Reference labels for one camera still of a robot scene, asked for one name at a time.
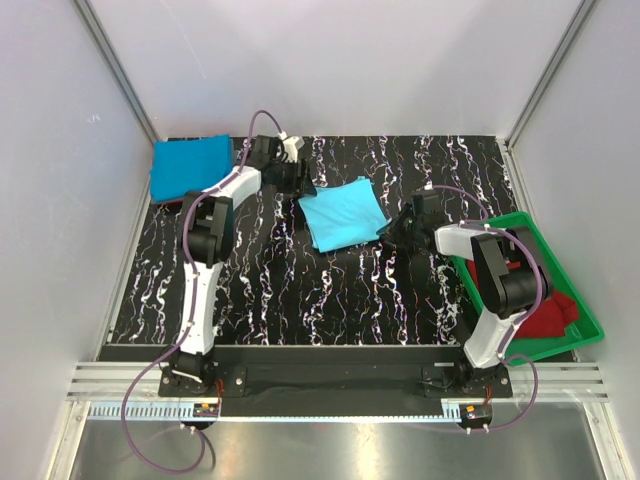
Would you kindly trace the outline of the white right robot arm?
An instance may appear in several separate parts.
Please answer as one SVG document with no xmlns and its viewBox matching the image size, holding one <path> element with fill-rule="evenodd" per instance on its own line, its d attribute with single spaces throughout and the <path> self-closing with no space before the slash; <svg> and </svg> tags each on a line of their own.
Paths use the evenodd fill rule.
<svg viewBox="0 0 640 480">
<path fill-rule="evenodd" d="M 378 231 L 385 243 L 404 250 L 430 250 L 474 263 L 483 309 L 463 350 L 473 369 L 505 360 L 520 326 L 553 293 L 553 282 L 526 225 L 497 228 L 461 221 L 446 225 L 439 214 L 407 208 Z"/>
</svg>

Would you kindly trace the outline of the light blue t shirt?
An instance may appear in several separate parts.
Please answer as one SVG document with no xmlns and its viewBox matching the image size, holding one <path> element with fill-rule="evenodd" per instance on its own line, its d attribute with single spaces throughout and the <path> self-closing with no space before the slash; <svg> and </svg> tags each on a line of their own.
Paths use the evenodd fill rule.
<svg viewBox="0 0 640 480">
<path fill-rule="evenodd" d="M 338 187 L 317 187 L 298 203 L 312 246 L 320 253 L 375 241 L 388 224 L 371 181 L 363 176 Z"/>
</svg>

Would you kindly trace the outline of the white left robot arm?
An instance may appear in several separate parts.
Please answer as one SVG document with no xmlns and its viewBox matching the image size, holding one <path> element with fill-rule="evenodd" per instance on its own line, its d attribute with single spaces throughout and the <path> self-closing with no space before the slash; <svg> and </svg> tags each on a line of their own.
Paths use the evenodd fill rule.
<svg viewBox="0 0 640 480">
<path fill-rule="evenodd" d="M 186 195 L 181 213 L 180 247 L 185 293 L 179 350 L 205 356 L 214 346 L 213 310 L 219 276 L 235 245 L 234 210 L 262 187 L 293 197 L 315 196 L 310 164 L 271 162 L 261 169 L 236 166 L 220 182 Z"/>
</svg>

